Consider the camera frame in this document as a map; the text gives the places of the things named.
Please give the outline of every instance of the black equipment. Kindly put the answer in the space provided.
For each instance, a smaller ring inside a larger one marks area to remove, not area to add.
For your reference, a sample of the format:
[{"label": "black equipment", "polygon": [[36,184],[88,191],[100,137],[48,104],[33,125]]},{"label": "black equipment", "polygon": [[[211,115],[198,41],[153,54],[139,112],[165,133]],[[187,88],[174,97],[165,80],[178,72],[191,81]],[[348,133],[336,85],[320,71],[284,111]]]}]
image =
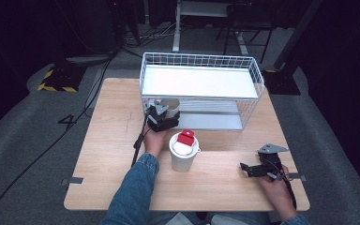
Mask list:
[{"label": "black equipment", "polygon": [[[288,189],[289,194],[291,195],[294,209],[297,209],[296,198],[294,197],[294,193],[290,182],[295,178],[296,174],[294,173],[285,174],[282,168],[282,163],[278,156],[278,152],[286,152],[286,151],[289,151],[289,149],[268,143],[265,146],[263,146],[260,150],[258,150],[259,160],[262,163],[261,165],[249,167],[248,165],[242,162],[240,164],[241,164],[241,169],[243,171],[246,171],[249,177],[268,176],[270,177],[271,181],[283,180],[286,184],[286,188]],[[302,181],[306,181],[305,176],[299,176],[299,178],[301,178]]]},{"label": "black equipment", "polygon": [[180,118],[180,112],[177,112],[177,114],[174,115],[174,117],[166,118],[166,113],[169,108],[168,105],[161,105],[160,102],[155,101],[155,106],[151,105],[144,114],[144,122],[142,124],[142,132],[139,134],[139,138],[136,140],[136,142],[133,144],[133,147],[135,148],[133,161],[131,163],[131,166],[136,163],[137,156],[139,155],[140,147],[142,146],[142,142],[144,139],[144,136],[147,130],[144,133],[145,125],[148,124],[148,126],[154,130],[155,132],[167,130],[170,128],[177,127],[179,125],[179,118]]}]

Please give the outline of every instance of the black stand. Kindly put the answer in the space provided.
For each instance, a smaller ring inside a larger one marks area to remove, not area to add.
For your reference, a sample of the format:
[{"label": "black stand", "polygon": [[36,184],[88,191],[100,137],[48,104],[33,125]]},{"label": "black stand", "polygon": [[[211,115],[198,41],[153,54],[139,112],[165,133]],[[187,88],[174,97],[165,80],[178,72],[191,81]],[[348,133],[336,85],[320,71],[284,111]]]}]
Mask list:
[{"label": "black stand", "polygon": [[264,70],[262,76],[264,77],[264,85],[270,95],[301,95],[292,76],[283,76],[281,71],[275,70]]},{"label": "black stand", "polygon": [[134,3],[126,1],[123,10],[125,12],[124,14],[127,27],[129,28],[133,37],[136,39],[137,44],[141,45],[142,41],[140,40],[136,5]]}]

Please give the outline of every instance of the person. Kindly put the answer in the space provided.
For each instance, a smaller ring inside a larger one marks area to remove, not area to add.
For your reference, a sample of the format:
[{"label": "person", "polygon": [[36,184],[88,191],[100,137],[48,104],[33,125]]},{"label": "person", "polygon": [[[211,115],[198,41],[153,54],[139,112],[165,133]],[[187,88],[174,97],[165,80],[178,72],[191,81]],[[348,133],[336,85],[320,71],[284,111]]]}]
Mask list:
[{"label": "person", "polygon": [[[112,198],[109,209],[100,225],[106,224],[270,224],[264,212],[208,213],[205,220],[195,213],[150,212],[151,196],[159,171],[158,156],[164,145],[166,131],[155,132],[147,129],[144,134],[145,153],[127,172],[121,187]],[[267,199],[277,210],[282,224],[309,224],[306,218],[296,212],[286,185],[283,181],[269,182],[263,177],[256,178]]]}]

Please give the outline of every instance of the gray carpet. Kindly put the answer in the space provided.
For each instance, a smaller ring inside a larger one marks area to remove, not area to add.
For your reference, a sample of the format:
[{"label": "gray carpet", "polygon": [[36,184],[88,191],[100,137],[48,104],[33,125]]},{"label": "gray carpet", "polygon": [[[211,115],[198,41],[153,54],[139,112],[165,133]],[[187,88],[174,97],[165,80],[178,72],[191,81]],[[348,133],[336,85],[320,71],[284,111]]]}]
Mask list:
[{"label": "gray carpet", "polygon": [[[292,29],[277,29],[261,69],[272,68]],[[221,54],[224,35],[215,41],[217,29],[188,29],[182,33],[181,53]],[[155,40],[144,52],[172,51],[173,36]],[[249,49],[257,59],[261,49]],[[228,54],[239,55],[236,47]],[[138,78],[141,58],[120,52],[111,62],[107,77]],[[30,95],[0,121],[0,195],[32,161],[66,130],[57,122],[69,114],[78,116],[88,99],[102,66],[89,67],[78,93],[37,91],[50,65],[28,81]],[[331,128],[308,95],[306,77],[299,69],[294,78],[301,96],[271,96],[279,122],[299,172],[307,177],[305,188],[311,208],[303,214],[312,224],[360,224],[360,178],[344,155]],[[87,111],[93,113],[93,107]],[[68,211],[66,189],[90,119],[78,123],[7,192],[0,202],[0,224],[97,224],[101,211]]]}]

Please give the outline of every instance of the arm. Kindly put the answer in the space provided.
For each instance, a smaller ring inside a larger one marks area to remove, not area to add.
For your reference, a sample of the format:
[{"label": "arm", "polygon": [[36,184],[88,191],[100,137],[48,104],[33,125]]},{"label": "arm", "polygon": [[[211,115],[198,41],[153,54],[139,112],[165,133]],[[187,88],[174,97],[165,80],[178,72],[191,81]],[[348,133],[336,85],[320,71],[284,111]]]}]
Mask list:
[{"label": "arm", "polygon": [[[282,166],[285,174],[288,174],[288,168]],[[268,200],[273,204],[276,211],[279,213],[282,224],[309,224],[305,217],[298,215],[296,209],[292,204],[291,196],[286,188],[286,184],[283,180],[274,180],[269,182],[265,177],[256,178],[262,186]]]},{"label": "arm", "polygon": [[158,155],[166,132],[147,131],[145,154],[127,172],[121,187],[113,196],[107,215],[100,224],[145,224],[151,195],[159,171]]}]

